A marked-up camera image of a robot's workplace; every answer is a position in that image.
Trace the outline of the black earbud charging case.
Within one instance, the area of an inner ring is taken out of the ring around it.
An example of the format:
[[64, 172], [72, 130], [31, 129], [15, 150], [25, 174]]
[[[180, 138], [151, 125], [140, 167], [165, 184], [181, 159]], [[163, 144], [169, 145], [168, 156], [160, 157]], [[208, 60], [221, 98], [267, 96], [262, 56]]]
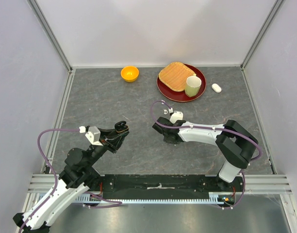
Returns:
[[115, 124], [115, 131], [117, 133], [122, 133], [129, 130], [129, 126], [126, 121], [119, 121]]

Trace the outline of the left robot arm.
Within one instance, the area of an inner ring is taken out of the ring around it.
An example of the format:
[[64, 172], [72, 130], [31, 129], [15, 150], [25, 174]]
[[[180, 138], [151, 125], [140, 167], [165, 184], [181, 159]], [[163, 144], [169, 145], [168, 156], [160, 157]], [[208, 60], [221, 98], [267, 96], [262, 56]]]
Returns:
[[124, 121], [113, 129], [105, 130], [96, 126], [80, 126], [75, 130], [83, 133], [90, 143], [87, 150], [73, 148], [68, 152], [66, 166], [54, 175], [54, 185], [30, 210], [17, 213], [13, 220], [21, 233], [47, 233], [58, 216], [81, 194], [98, 189], [100, 174], [93, 168], [104, 153], [116, 153], [129, 127]]

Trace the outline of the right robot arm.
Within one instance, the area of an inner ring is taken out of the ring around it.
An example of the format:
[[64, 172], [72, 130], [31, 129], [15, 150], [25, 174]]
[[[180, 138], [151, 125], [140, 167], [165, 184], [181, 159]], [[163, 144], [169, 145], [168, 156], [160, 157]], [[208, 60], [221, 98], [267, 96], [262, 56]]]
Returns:
[[217, 146], [226, 159], [215, 179], [215, 185], [221, 191], [232, 187], [237, 174], [248, 167], [255, 150], [262, 154], [257, 139], [235, 120], [220, 125], [202, 125], [185, 120], [173, 123], [160, 117], [152, 127], [169, 144], [200, 142]]

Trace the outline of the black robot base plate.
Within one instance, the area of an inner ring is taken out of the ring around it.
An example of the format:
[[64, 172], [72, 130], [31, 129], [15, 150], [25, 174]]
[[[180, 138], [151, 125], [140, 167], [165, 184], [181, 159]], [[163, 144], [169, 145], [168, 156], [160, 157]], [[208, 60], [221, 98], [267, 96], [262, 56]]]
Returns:
[[241, 176], [226, 183], [207, 175], [106, 174], [94, 181], [89, 191], [105, 199], [204, 199], [210, 193], [240, 193], [243, 184]]

